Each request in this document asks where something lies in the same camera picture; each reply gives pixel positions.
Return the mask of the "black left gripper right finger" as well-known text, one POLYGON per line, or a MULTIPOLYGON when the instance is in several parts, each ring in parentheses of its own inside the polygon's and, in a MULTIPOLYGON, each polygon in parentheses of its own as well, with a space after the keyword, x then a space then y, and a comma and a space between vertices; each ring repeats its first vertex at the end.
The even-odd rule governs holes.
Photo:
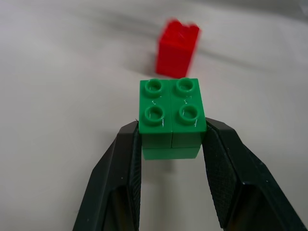
POLYGON ((206 176, 223 231, 308 231, 267 166, 223 122, 207 118, 206 176))

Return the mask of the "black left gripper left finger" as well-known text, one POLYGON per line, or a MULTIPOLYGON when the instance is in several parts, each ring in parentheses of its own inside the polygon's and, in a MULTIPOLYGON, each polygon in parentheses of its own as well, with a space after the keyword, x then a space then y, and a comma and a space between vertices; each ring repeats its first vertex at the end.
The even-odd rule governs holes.
POLYGON ((92 170, 73 231, 139 231, 139 123, 123 126, 92 170))

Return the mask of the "green studded block cube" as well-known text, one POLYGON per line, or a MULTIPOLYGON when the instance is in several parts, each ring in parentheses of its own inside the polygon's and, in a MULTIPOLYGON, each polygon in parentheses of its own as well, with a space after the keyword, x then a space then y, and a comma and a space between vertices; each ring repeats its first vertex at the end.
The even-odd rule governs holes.
POLYGON ((142 80, 139 99, 144 158, 196 158, 207 131, 198 79, 142 80))

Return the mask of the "red studded block cube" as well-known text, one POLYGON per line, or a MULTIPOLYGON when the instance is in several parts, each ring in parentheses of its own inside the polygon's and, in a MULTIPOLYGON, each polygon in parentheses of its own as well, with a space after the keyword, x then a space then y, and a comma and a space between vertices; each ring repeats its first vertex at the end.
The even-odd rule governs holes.
POLYGON ((168 20, 158 39, 155 71, 171 78, 187 76, 197 47, 200 28, 193 23, 168 20))

